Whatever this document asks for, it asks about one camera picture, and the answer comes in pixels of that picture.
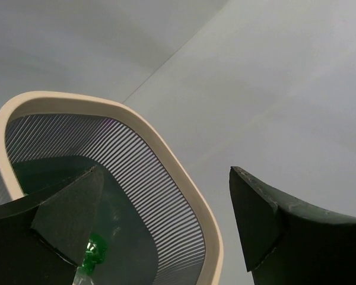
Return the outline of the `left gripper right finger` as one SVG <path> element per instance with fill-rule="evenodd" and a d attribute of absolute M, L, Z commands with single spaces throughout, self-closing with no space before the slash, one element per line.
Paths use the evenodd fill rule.
<path fill-rule="evenodd" d="M 230 196 L 255 284 L 356 284 L 356 217 L 230 169 Z"/>

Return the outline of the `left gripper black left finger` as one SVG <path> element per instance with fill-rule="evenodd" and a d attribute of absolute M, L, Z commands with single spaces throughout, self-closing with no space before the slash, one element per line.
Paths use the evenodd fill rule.
<path fill-rule="evenodd" d="M 103 190 L 91 167 L 0 205 L 0 284 L 72 284 Z"/>

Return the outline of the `green plastic bottle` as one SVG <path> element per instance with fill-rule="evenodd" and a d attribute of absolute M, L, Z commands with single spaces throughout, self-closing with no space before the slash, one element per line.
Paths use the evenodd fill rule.
<path fill-rule="evenodd" d="M 88 276 L 92 275 L 96 265 L 104 262 L 107 249 L 107 242 L 104 238 L 99 234 L 91 233 L 79 271 Z"/>

